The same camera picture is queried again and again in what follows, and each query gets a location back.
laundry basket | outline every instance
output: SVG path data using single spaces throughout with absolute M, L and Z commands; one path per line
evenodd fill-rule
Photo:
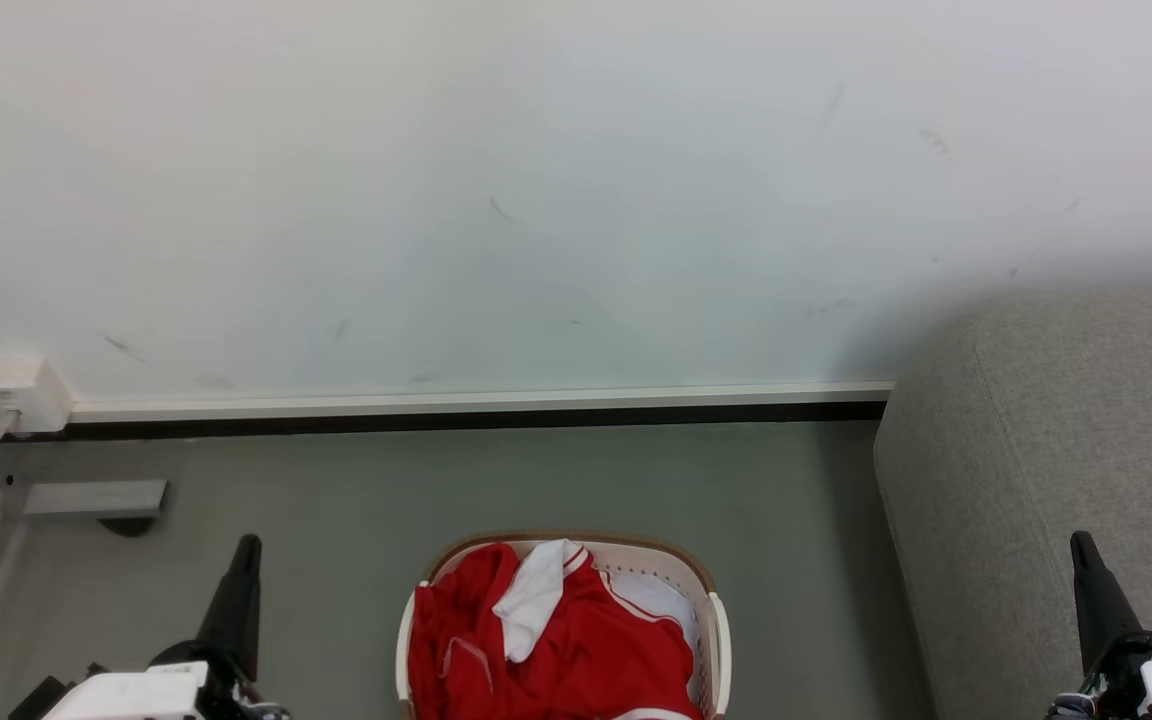
M 434 584 L 461 564 L 468 553 L 493 543 L 506 543 L 523 558 L 538 544 L 552 539 L 568 538 L 584 544 L 593 556 L 594 569 L 609 573 L 652 574 L 672 584 L 691 602 L 696 619 L 700 623 L 700 642 L 695 653 L 695 673 L 700 675 L 698 697 L 692 698 L 707 720 L 722 720 L 727 712 L 727 698 L 732 694 L 732 630 L 727 626 L 727 612 L 719 600 L 713 578 L 690 552 L 655 539 L 608 533 L 552 533 L 517 532 L 472 536 L 457 543 L 434 562 L 422 585 Z M 412 613 L 416 611 L 416 593 L 407 598 L 402 624 L 397 629 L 397 659 L 394 676 L 397 680 L 397 702 L 402 703 L 403 720 L 420 719 L 412 705 L 411 688 L 407 684 L 407 647 L 411 642 Z

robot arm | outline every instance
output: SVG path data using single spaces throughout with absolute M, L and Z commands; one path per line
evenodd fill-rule
M 1152 632 L 1143 629 L 1090 533 L 1070 538 L 1085 679 L 1047 710 L 1056 717 L 1152 720 Z
M 47 679 L 9 720 L 291 720 L 256 688 L 260 538 L 244 536 L 197 637 L 160 652 L 143 673 L 92 665 L 81 684 Z

wall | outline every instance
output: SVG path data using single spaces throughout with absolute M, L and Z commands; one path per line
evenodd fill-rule
M 1152 283 L 1152 3 L 0 0 L 0 348 L 81 400 L 892 378 Z

white cloth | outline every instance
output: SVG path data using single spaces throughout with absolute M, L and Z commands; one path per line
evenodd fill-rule
M 696 620 L 691 602 L 682 597 L 664 579 L 655 575 L 641 575 L 635 573 L 617 573 L 611 575 L 612 596 L 616 597 L 621 605 L 628 601 L 632 607 L 630 612 L 639 615 L 641 611 L 646 614 L 646 619 L 668 617 L 675 620 L 682 628 L 682 638 L 687 641 L 687 646 L 691 652 L 696 652 L 696 643 L 700 642 L 700 623 Z
M 492 606 L 503 630 L 503 655 L 522 662 L 531 655 L 559 598 L 563 597 L 563 578 L 579 568 L 589 551 L 570 539 L 538 544 L 513 575 L 509 589 Z

clothing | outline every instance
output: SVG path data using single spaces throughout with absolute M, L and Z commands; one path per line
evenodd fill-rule
M 681 623 L 615 586 L 577 543 L 541 544 L 522 568 L 507 544 L 471 552 L 416 591 L 408 675 L 417 715 L 700 720 L 687 697 L 692 651 Z
M 630 612 L 645 612 L 653 617 L 668 617 L 679 623 L 682 629 L 682 639 L 687 647 L 696 655 L 696 649 L 700 644 L 700 621 L 696 620 L 691 602 L 682 597 L 676 589 L 669 588 L 664 579 L 654 575 L 641 575 L 636 573 L 608 574 L 602 573 L 602 579 L 608 583 L 608 591 L 614 598 L 622 601 Z M 700 697 L 700 666 L 692 667 L 691 680 L 687 683 L 687 697 L 691 700 Z

